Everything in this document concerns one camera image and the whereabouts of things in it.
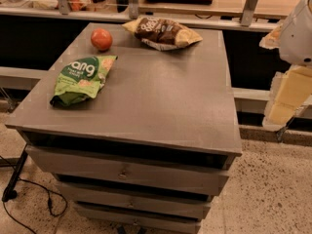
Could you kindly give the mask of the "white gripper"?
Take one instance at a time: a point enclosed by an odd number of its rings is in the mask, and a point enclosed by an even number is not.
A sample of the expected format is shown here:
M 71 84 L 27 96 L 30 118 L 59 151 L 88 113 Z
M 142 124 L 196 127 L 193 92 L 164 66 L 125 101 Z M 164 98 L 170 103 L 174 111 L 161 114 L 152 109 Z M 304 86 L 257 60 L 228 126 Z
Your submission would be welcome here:
M 312 94 L 312 0 L 300 0 L 285 19 L 259 42 L 264 49 L 279 48 L 280 58 L 295 64 L 272 79 L 262 126 L 279 131 Z

